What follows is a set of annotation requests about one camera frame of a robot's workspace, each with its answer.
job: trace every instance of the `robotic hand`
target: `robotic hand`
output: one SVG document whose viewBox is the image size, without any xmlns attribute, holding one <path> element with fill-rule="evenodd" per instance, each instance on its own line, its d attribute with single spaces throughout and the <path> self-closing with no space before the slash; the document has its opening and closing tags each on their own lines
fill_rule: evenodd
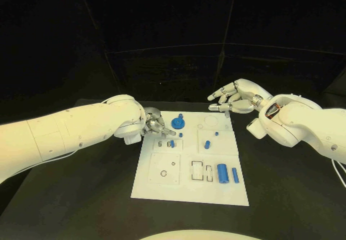
<svg viewBox="0 0 346 240">
<path fill-rule="evenodd" d="M 323 156 L 346 164 L 345 109 L 322 109 L 293 94 L 273 96 L 247 79 L 224 86 L 208 100 L 218 97 L 220 104 L 212 104 L 209 110 L 225 112 L 227 117 L 230 111 L 241 114 L 258 111 L 258 118 L 247 126 L 258 139 L 269 134 L 287 147 L 305 141 Z"/>
<path fill-rule="evenodd" d="M 117 95 L 103 103 L 2 125 L 0 183 L 36 165 L 68 157 L 65 154 L 75 153 L 113 135 L 124 138 L 129 145 L 140 142 L 147 133 L 176 135 L 165 126 L 160 110 L 143 108 L 129 95 Z"/>
</svg>

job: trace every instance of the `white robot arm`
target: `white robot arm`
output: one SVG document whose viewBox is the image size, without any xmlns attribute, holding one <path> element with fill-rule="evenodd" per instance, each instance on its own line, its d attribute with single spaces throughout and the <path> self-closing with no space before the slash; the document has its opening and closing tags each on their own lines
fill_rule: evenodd
<svg viewBox="0 0 346 240">
<path fill-rule="evenodd" d="M 22 170 L 103 142 L 113 135 L 126 144 L 146 133 L 176 135 L 165 127 L 160 111 L 129 95 L 74 107 L 44 117 L 0 126 L 0 183 Z"/>
<path fill-rule="evenodd" d="M 238 79 L 209 97 L 220 105 L 209 110 L 235 113 L 258 111 L 247 129 L 261 139 L 267 134 L 284 146 L 307 142 L 328 158 L 346 164 L 346 110 L 322 109 L 309 99 L 293 94 L 273 95 L 247 79 Z"/>
</svg>

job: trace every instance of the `black table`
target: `black table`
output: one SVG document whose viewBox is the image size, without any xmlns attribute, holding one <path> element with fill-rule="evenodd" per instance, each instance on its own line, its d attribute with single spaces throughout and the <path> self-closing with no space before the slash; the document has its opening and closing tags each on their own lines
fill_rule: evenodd
<svg viewBox="0 0 346 240">
<path fill-rule="evenodd" d="M 208 112 L 207 103 L 142 104 Z M 305 142 L 289 148 L 269 136 L 258 140 L 247 131 L 256 117 L 231 114 L 250 206 L 130 198 L 142 143 L 111 137 L 34 168 L 0 216 L 0 239 L 134 240 L 185 229 L 264 240 L 345 239 L 346 189 L 331 160 Z"/>
</svg>

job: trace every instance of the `white board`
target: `white board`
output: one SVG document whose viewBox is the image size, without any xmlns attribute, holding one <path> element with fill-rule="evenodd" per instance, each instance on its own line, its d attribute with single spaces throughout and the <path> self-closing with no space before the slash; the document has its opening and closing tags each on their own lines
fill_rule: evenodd
<svg viewBox="0 0 346 240">
<path fill-rule="evenodd" d="M 181 113 L 185 127 L 175 130 L 171 123 Z M 217 112 L 162 111 L 162 116 L 176 136 L 168 139 L 159 134 L 145 136 L 132 198 L 248 206 L 231 119 Z M 218 164 L 227 164 L 230 183 L 220 183 Z"/>
</svg>

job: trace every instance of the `black background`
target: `black background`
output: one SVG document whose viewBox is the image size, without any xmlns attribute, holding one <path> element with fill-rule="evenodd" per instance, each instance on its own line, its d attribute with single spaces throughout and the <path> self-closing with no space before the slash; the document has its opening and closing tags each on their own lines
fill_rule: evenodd
<svg viewBox="0 0 346 240">
<path fill-rule="evenodd" d="M 345 42 L 345 1 L 0 0 L 0 124 L 120 93 L 205 102 L 238 78 L 342 107 L 325 89 L 346 66 Z M 0 185 L 0 210 L 25 175 Z"/>
</svg>

